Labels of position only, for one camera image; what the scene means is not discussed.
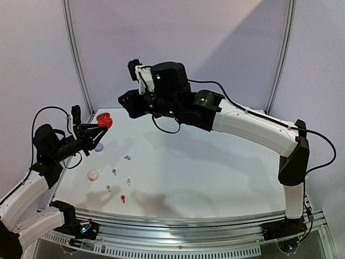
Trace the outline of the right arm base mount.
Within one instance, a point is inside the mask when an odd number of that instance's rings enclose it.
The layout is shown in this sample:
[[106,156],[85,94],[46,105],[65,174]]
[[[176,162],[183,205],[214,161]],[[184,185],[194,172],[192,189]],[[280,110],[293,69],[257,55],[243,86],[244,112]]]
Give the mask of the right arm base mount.
[[288,236],[301,234],[307,231],[307,225],[303,217],[299,219],[288,219],[264,223],[261,225],[261,232],[264,240],[275,240]]

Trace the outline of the pink-white earbud charging case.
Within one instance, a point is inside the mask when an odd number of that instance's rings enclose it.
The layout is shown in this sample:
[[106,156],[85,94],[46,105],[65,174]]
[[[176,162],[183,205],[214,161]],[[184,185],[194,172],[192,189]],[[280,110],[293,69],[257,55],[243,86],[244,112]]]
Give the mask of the pink-white earbud charging case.
[[99,178],[99,172],[97,170],[91,170],[87,173],[87,178],[90,181],[95,181]]

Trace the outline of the red earbud charging case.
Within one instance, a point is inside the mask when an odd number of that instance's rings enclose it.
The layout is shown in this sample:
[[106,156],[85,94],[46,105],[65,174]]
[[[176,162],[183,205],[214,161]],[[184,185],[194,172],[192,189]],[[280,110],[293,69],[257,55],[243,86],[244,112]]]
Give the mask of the red earbud charging case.
[[107,127],[108,129],[111,128],[113,124],[113,119],[111,118],[110,113],[101,113],[96,117],[99,127]]

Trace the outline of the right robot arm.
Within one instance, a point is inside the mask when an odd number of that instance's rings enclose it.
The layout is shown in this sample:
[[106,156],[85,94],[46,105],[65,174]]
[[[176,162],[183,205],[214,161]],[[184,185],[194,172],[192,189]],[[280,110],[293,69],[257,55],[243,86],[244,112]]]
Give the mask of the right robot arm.
[[232,134],[279,154],[278,180],[284,188],[286,218],[279,222],[278,228],[283,235],[298,229],[310,153],[306,125],[302,120],[287,122],[258,113],[235,103],[225,91],[194,92],[181,63],[148,66],[134,59],[128,63],[128,70],[139,86],[127,91],[118,101],[130,118],[146,114],[153,119],[173,118],[181,125]]

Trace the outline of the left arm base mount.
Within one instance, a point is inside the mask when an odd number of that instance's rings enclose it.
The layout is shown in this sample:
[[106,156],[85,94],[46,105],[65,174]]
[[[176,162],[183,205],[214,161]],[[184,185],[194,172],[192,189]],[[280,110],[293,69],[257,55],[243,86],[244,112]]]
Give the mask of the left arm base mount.
[[89,219],[87,221],[78,220],[74,224],[64,224],[61,227],[55,228],[54,231],[57,231],[61,234],[66,234],[73,236],[76,240],[92,240],[95,241],[99,233],[100,225]]

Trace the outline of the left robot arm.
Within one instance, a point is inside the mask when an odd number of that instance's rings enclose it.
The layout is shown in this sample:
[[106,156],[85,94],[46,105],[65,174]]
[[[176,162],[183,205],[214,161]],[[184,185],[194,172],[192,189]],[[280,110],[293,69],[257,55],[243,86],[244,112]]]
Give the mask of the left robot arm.
[[63,131],[49,124],[37,128],[32,139],[37,161],[19,185],[1,200],[1,258],[21,258],[29,245],[52,230],[76,240],[96,240],[99,224],[78,220],[75,207],[63,201],[51,202],[43,211],[24,221],[19,218],[34,200],[59,181],[63,172],[61,163],[65,159],[78,152],[89,155],[107,131],[107,126],[80,124],[66,137]]

